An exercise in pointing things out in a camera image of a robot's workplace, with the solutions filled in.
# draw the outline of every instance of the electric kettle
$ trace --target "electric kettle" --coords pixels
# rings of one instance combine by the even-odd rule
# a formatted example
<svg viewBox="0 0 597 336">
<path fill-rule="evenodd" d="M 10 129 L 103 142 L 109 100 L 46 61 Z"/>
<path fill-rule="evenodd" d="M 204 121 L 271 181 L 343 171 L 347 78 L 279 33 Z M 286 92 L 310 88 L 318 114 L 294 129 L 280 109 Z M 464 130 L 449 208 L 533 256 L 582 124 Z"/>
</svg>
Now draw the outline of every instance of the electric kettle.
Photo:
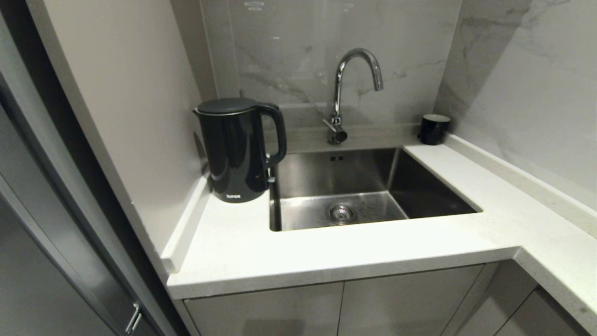
<svg viewBox="0 0 597 336">
<path fill-rule="evenodd" d="M 242 203 L 268 188 L 267 169 L 286 156 L 286 131 L 280 108 L 247 98 L 204 102 L 193 112 L 199 117 L 214 194 L 229 203 Z M 278 153 L 266 157 L 261 116 L 271 117 L 278 134 Z"/>
</svg>

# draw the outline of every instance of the faucet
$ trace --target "faucet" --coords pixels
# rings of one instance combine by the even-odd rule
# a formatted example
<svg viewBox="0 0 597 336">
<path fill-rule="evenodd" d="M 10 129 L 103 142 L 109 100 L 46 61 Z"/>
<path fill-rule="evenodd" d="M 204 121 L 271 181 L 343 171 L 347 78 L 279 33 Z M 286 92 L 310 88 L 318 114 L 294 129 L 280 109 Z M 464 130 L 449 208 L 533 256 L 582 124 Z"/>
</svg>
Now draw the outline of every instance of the faucet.
<svg viewBox="0 0 597 336">
<path fill-rule="evenodd" d="M 326 119 L 323 120 L 323 122 L 330 128 L 328 130 L 328 142 L 331 144 L 340 144 L 348 138 L 348 134 L 342 128 L 342 116 L 340 115 L 340 94 L 342 92 L 342 76 L 344 75 L 346 64 L 355 57 L 364 59 L 369 65 L 371 74 L 373 75 L 373 87 L 375 88 L 375 91 L 383 90 L 383 79 L 381 78 L 381 69 L 379 67 L 379 63 L 377 63 L 377 59 L 369 50 L 355 48 L 342 56 L 340 63 L 338 64 L 338 69 L 336 70 L 334 110 L 330 115 L 329 121 Z"/>
</svg>

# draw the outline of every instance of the kettle handle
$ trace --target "kettle handle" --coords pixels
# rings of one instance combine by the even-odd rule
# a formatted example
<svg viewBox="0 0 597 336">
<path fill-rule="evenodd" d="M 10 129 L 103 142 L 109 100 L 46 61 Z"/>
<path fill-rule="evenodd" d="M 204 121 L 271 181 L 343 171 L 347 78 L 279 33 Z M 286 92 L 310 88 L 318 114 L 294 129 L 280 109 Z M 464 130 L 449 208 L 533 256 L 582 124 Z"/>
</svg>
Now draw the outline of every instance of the kettle handle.
<svg viewBox="0 0 597 336">
<path fill-rule="evenodd" d="M 278 153 L 265 159 L 267 168 L 272 167 L 274 164 L 282 161 L 286 156 L 286 128 L 284 127 L 284 117 L 280 108 L 270 103 L 259 103 L 257 105 L 260 115 L 268 115 L 273 119 L 276 124 L 276 133 L 278 134 Z"/>
</svg>

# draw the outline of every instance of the kettle lid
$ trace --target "kettle lid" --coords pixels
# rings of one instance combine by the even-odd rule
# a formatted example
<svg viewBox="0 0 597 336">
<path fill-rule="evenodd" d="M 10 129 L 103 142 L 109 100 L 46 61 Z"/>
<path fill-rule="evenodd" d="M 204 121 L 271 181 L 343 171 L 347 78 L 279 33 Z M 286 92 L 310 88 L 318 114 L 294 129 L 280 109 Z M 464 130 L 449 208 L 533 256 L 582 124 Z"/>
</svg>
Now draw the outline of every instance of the kettle lid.
<svg viewBox="0 0 597 336">
<path fill-rule="evenodd" d="M 233 115 L 253 109 L 257 104 L 249 98 L 224 98 L 203 102 L 196 111 L 204 115 Z"/>
</svg>

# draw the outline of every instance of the door handle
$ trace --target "door handle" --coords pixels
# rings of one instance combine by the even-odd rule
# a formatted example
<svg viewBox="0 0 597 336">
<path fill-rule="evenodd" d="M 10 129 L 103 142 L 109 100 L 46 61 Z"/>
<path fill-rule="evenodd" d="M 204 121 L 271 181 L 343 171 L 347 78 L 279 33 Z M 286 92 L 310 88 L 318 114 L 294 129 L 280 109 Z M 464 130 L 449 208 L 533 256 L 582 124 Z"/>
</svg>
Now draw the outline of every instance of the door handle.
<svg viewBox="0 0 597 336">
<path fill-rule="evenodd" d="M 143 318 L 143 314 L 141 314 L 141 306 L 135 302 L 133 303 L 133 307 L 135 307 L 135 312 L 133 313 L 131 320 L 128 321 L 127 328 L 124 330 L 129 336 L 134 335 L 139 322 L 141 322 L 141 318 Z"/>
</svg>

